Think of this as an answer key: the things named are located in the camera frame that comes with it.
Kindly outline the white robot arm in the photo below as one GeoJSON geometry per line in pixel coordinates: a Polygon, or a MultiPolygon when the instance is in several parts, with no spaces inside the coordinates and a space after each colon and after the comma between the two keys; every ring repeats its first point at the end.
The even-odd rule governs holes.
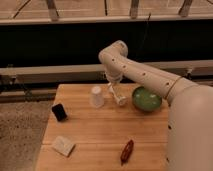
{"type": "Polygon", "coordinates": [[[109,82],[127,77],[167,100],[166,171],[213,171],[213,87],[130,60],[121,40],[98,58],[109,82]]]}

